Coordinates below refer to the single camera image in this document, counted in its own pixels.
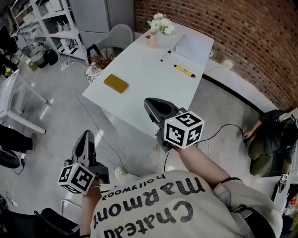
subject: pink vase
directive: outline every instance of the pink vase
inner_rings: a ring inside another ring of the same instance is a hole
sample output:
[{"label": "pink vase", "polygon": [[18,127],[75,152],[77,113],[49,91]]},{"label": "pink vase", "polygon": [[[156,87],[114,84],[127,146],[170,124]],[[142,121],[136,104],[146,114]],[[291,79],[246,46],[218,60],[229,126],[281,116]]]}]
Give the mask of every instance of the pink vase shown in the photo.
[{"label": "pink vase", "polygon": [[150,39],[149,39],[149,47],[150,48],[156,48],[157,43],[156,43],[156,35],[152,34],[150,35]]}]

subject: black cable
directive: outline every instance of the black cable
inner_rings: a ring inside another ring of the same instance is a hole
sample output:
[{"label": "black cable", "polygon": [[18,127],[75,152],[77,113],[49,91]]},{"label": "black cable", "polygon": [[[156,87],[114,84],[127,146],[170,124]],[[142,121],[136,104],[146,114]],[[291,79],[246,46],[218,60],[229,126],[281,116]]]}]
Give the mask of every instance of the black cable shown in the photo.
[{"label": "black cable", "polygon": [[20,175],[20,173],[22,173],[22,171],[24,170],[24,167],[21,169],[21,171],[19,173],[17,173],[14,169],[13,171],[17,174],[17,175]]},{"label": "black cable", "polygon": [[163,171],[165,171],[165,172],[166,172],[166,163],[167,163],[168,156],[169,156],[169,152],[168,152],[168,154],[167,154],[167,156],[166,156],[166,160],[165,160],[165,162],[164,162]]},{"label": "black cable", "polygon": [[[198,144],[201,143],[201,142],[204,142],[204,141],[207,141],[207,140],[210,140],[210,139],[214,138],[214,137],[220,132],[220,130],[223,129],[223,128],[224,128],[225,126],[227,126],[227,125],[230,125],[230,126],[237,126],[237,125],[235,125],[235,124],[230,124],[230,123],[225,124],[225,125],[223,125],[223,126],[222,126],[222,127],[215,133],[214,136],[211,136],[209,139],[201,140],[201,141],[198,142]],[[240,129],[240,131],[241,131],[241,133],[242,133],[242,140],[243,140],[243,142],[245,143],[245,141],[244,141],[244,139],[243,139],[243,135],[244,135],[243,130],[242,130],[239,126],[237,126],[237,127]],[[164,168],[163,168],[163,170],[164,170],[165,172],[166,172],[166,163],[167,163],[168,156],[169,156],[169,152],[168,152],[168,154],[167,154],[167,156],[166,156],[166,160],[165,160],[165,162],[164,162]]]},{"label": "black cable", "polygon": [[[235,124],[230,124],[230,123],[225,124],[225,125],[223,125],[223,126],[222,126],[222,127],[215,133],[214,136],[211,136],[209,139],[201,140],[201,141],[198,142],[198,144],[201,143],[201,142],[204,142],[204,141],[207,141],[207,140],[210,140],[210,139],[214,138],[214,137],[220,132],[220,130],[223,129],[223,128],[224,128],[225,126],[227,126],[227,125],[237,126],[237,125],[235,125]],[[237,127],[240,129],[240,131],[241,131],[241,133],[242,133],[242,139],[243,139],[243,135],[244,135],[243,130],[242,130],[239,126],[237,126]]]},{"label": "black cable", "polygon": [[5,201],[8,199],[8,201],[11,203],[11,205],[13,205],[13,202],[12,202],[12,199],[11,199],[11,196],[10,196],[10,194],[9,194],[9,192],[8,191],[6,191],[6,198],[5,198]]}]

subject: gray chair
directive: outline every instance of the gray chair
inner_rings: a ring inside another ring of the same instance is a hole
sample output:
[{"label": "gray chair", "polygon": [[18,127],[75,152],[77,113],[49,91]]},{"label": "gray chair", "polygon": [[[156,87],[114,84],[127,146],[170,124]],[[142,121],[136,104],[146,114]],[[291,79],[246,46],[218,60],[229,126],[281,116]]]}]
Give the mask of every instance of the gray chair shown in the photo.
[{"label": "gray chair", "polygon": [[97,41],[87,49],[88,62],[91,64],[90,52],[95,52],[101,55],[102,49],[113,48],[115,57],[119,55],[135,40],[135,36],[131,28],[125,24],[119,24],[112,28],[106,38]]}]

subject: person's arm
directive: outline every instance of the person's arm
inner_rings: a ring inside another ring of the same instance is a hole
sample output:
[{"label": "person's arm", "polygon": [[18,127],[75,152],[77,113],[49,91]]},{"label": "person's arm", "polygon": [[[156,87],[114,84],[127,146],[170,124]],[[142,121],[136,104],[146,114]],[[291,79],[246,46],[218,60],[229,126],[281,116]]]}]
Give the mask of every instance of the person's arm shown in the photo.
[{"label": "person's arm", "polygon": [[262,125],[263,123],[267,123],[270,121],[275,121],[277,118],[279,118],[284,112],[281,110],[272,110],[269,112],[265,112],[262,113],[260,115],[259,120],[256,122],[256,124],[254,125],[254,127],[250,130],[248,130],[247,132],[244,133],[243,135],[243,139],[248,139],[249,137],[252,136],[252,134],[255,132],[256,129],[259,128],[260,125]]},{"label": "person's arm", "polygon": [[254,127],[248,131],[246,131],[243,135],[243,139],[248,139],[249,137],[251,137],[251,135],[255,132],[256,129],[258,129],[258,127],[262,124],[262,122],[260,120],[257,120],[256,124],[254,125]]},{"label": "person's arm", "polygon": [[[99,181],[94,179],[91,186],[97,185],[99,185]],[[93,219],[93,212],[101,198],[102,194],[99,187],[90,188],[88,193],[83,195],[80,236],[91,235],[90,225]]]},{"label": "person's arm", "polygon": [[195,145],[178,150],[178,154],[188,171],[202,177],[211,188],[215,188],[219,183],[230,178],[223,168],[208,158]]},{"label": "person's arm", "polygon": [[288,161],[284,160],[284,164],[283,164],[283,170],[282,170],[282,174],[285,173],[289,173],[291,169],[291,164],[288,163]]}]

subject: white sneaker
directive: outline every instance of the white sneaker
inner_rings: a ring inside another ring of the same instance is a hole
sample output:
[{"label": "white sneaker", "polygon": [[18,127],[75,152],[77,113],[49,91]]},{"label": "white sneaker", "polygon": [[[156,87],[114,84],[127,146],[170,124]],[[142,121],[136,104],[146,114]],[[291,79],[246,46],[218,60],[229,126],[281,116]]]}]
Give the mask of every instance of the white sneaker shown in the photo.
[{"label": "white sneaker", "polygon": [[125,172],[125,170],[124,170],[123,168],[121,168],[121,167],[117,167],[117,168],[115,169],[115,176],[116,176],[116,178],[117,178],[118,180],[120,180],[120,177],[121,177],[122,175],[124,175],[124,174],[126,174],[126,172]]}]

